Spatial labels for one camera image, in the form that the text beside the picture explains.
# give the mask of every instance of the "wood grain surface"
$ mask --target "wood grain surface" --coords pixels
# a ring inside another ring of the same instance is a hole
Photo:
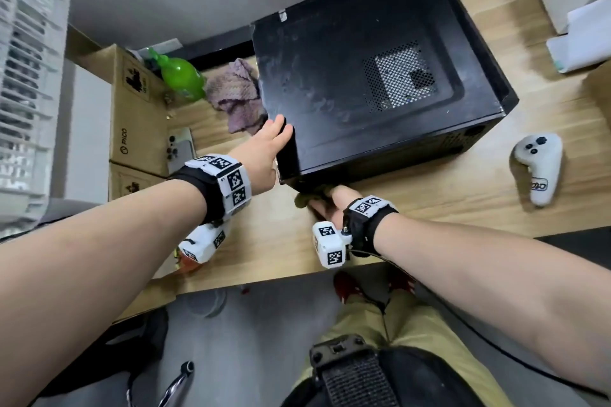
[[[520,103],[465,154],[354,187],[392,200],[411,217],[529,237],[611,225],[611,132],[582,85],[585,73],[555,71],[545,46],[554,29],[541,1],[462,1]],[[229,135],[226,118],[208,103],[180,108],[173,119],[176,127],[192,128],[199,154],[226,153],[244,138]],[[557,195],[544,209],[531,206],[527,169],[510,158],[517,141],[539,132],[556,132],[565,144]],[[212,260],[177,279],[178,293],[320,271],[311,241],[315,219],[295,208],[294,195],[277,185],[253,198]]]

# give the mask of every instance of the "white plastic crate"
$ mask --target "white plastic crate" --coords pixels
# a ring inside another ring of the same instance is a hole
[[[0,238],[49,203],[70,0],[0,0]]]

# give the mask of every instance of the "purple towel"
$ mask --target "purple towel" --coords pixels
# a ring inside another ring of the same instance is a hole
[[[229,115],[229,133],[245,130],[255,135],[267,119],[253,68],[241,58],[230,63],[226,72],[208,81],[206,95],[215,110]]]

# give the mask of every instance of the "red shoe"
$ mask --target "red shoe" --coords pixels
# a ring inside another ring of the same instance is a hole
[[[358,281],[343,270],[340,270],[333,277],[333,287],[342,304],[346,304],[346,300],[350,295],[365,296]]]
[[[407,272],[403,272],[401,269],[391,266],[388,275],[388,291],[389,293],[394,290],[406,290],[411,294],[415,295],[416,279]]]

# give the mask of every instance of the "green bottle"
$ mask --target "green bottle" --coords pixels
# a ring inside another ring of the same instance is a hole
[[[151,58],[161,68],[163,80],[172,90],[192,102],[206,96],[203,90],[206,78],[191,63],[182,58],[168,58],[167,55],[159,55],[150,47],[148,50]]]

